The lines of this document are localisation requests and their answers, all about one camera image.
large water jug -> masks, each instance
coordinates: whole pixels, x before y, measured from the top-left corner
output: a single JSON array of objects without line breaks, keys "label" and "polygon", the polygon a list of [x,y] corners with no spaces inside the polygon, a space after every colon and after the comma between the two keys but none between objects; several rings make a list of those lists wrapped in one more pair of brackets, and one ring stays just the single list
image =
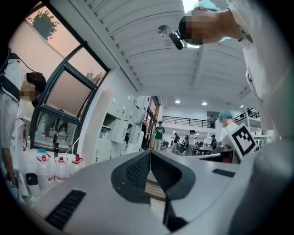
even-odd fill
[{"label": "large water jug", "polygon": [[82,158],[76,157],[74,161],[72,161],[71,168],[70,168],[70,175],[75,174],[80,169],[84,168],[85,165],[82,163]]},{"label": "large water jug", "polygon": [[37,157],[39,164],[37,165],[38,181],[42,189],[49,191],[54,187],[54,173],[48,160],[49,157],[43,154],[42,158]]},{"label": "large water jug", "polygon": [[66,161],[64,161],[64,159],[67,159],[67,161],[68,161],[68,158],[67,157],[66,158],[55,157],[54,159],[57,162],[55,172],[54,172],[55,181],[57,183],[61,183],[61,182],[65,181],[69,177],[68,168],[65,165]]}]

person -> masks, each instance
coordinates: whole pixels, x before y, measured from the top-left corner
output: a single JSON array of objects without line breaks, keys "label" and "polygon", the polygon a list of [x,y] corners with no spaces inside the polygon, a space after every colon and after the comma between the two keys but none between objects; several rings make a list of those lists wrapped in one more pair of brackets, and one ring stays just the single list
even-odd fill
[{"label": "person", "polygon": [[178,142],[180,140],[180,137],[178,136],[178,134],[176,132],[174,133],[174,135],[175,135],[174,137],[173,136],[171,137],[171,139],[174,139],[174,143],[171,146],[170,152],[174,152],[175,151],[175,148],[176,148],[176,146],[177,146],[177,144],[178,144]]},{"label": "person", "polygon": [[212,141],[211,141],[210,147],[213,148],[213,144],[216,142],[215,134],[213,134],[211,137],[212,137]]},{"label": "person", "polygon": [[195,5],[180,21],[181,39],[193,45],[219,42],[224,37],[237,39],[243,46],[247,66],[246,79],[255,97],[261,128],[274,130],[274,139],[293,136],[280,116],[292,116],[294,106],[280,105],[293,99],[293,57],[274,21],[257,3],[227,0],[220,11],[209,0]]},{"label": "person", "polygon": [[187,150],[186,150],[186,156],[191,156],[192,155],[192,145],[194,144],[194,140],[196,139],[196,132],[195,130],[190,130],[190,134],[187,135]]},{"label": "person", "polygon": [[156,151],[160,150],[161,147],[161,142],[162,142],[162,137],[165,133],[164,127],[162,127],[162,121],[158,122],[159,126],[155,128],[155,139],[154,139],[154,149]]},{"label": "person", "polygon": [[[23,74],[20,59],[15,53],[9,54],[7,64],[2,71],[1,81],[8,80],[12,87],[17,89],[19,98],[31,101],[34,106],[45,90],[46,80],[43,75],[37,72]],[[8,178],[13,185],[16,185],[16,179],[13,172],[10,142],[17,118],[18,103],[18,98],[8,92],[4,86],[0,86],[0,154]]]},{"label": "person", "polygon": [[220,142],[225,138],[227,134],[236,129],[238,125],[233,121],[233,115],[229,110],[223,110],[220,112],[220,123],[223,123],[224,128],[221,130]]}]

window glass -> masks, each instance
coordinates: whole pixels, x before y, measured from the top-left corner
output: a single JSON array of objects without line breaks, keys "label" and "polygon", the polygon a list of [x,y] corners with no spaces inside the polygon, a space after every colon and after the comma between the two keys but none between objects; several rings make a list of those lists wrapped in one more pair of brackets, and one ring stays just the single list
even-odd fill
[{"label": "window glass", "polygon": [[85,48],[81,48],[68,62],[94,84],[98,85],[105,75],[105,70]]},{"label": "window glass", "polygon": [[79,46],[79,42],[75,37],[46,6],[32,13],[26,18],[26,21],[63,58]]},{"label": "window glass", "polygon": [[60,149],[69,149],[74,143],[77,126],[59,118],[40,112],[35,132],[34,144],[38,147],[53,148],[54,135],[57,135]]},{"label": "window glass", "polygon": [[47,105],[74,117],[80,117],[91,89],[67,71],[63,71],[49,94]]}]

green shirt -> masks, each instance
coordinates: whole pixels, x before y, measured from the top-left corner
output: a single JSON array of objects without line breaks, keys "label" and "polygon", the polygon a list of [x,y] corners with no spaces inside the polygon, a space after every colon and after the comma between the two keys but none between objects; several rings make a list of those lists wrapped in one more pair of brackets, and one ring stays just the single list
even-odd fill
[{"label": "green shirt", "polygon": [[155,139],[162,140],[162,133],[165,133],[164,127],[157,127],[155,128],[155,130],[156,130]]}]

tree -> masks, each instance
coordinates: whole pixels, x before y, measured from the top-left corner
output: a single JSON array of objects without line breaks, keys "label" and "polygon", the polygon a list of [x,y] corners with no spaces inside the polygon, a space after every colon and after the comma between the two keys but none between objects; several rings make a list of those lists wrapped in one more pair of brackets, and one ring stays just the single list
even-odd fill
[{"label": "tree", "polygon": [[52,21],[54,16],[49,16],[49,11],[44,13],[38,11],[38,14],[32,19],[28,18],[33,27],[42,35],[44,39],[49,41],[52,38],[54,32],[56,32],[56,26],[58,21]]},{"label": "tree", "polygon": [[87,73],[86,78],[88,78],[92,83],[97,84],[100,81],[100,79],[102,78],[102,72],[100,72],[100,74],[97,74],[96,76],[94,76],[94,73],[91,70],[91,72]]}]

